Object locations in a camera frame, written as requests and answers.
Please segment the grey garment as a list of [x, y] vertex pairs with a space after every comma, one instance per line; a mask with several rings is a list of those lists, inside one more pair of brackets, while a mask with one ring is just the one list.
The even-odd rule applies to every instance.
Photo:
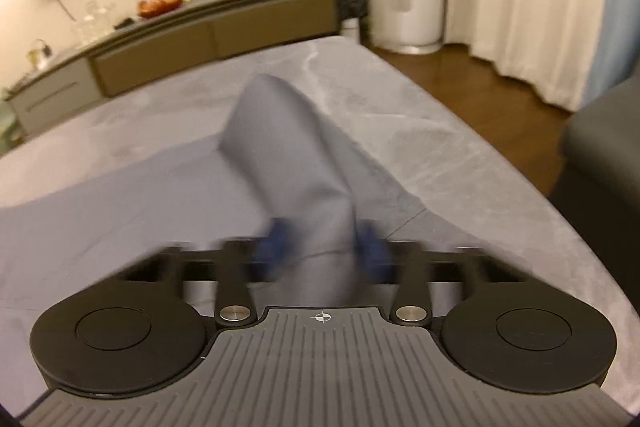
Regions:
[[1, 211], [1, 402], [20, 413], [46, 390], [29, 333], [58, 301], [166, 246], [204, 251], [283, 219], [293, 252], [265, 305], [389, 303], [356, 265], [356, 232], [438, 251], [477, 247], [408, 192], [290, 84], [262, 76], [221, 132]]

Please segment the dark grey sofa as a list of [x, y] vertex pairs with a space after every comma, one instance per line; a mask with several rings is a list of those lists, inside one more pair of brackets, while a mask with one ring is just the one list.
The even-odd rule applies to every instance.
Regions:
[[549, 196], [631, 304], [639, 306], [639, 75], [578, 110], [561, 139]]

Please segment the long grey brown sideboard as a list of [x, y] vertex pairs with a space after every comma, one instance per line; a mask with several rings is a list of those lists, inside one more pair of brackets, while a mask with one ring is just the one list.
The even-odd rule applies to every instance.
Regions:
[[196, 0], [63, 52], [12, 90], [28, 134], [176, 72], [257, 50], [334, 36], [340, 0]]

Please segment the red fruit bowl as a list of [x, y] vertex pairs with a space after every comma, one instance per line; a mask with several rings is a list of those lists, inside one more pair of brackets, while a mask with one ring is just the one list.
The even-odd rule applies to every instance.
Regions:
[[144, 20], [164, 15], [181, 8], [190, 0], [141, 0], [137, 5], [138, 17]]

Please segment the clear glass jars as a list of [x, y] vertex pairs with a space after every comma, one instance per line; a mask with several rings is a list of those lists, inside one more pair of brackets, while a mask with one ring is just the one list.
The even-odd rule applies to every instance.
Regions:
[[88, 46], [115, 31], [113, 23], [114, 3], [101, 4], [89, 1], [85, 15], [74, 23], [73, 30], [81, 46]]

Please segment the white power strip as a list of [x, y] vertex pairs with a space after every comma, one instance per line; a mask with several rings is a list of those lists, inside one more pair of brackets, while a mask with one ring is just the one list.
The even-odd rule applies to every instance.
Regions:
[[51, 47], [43, 40], [36, 39], [32, 43], [32, 47], [28, 50], [26, 57], [29, 64], [35, 70], [43, 70], [51, 61], [53, 51]]

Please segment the blue curtain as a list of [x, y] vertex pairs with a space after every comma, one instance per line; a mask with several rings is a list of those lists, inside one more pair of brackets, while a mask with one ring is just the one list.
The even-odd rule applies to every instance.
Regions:
[[605, 0], [582, 106], [627, 80], [639, 61], [639, 0]]

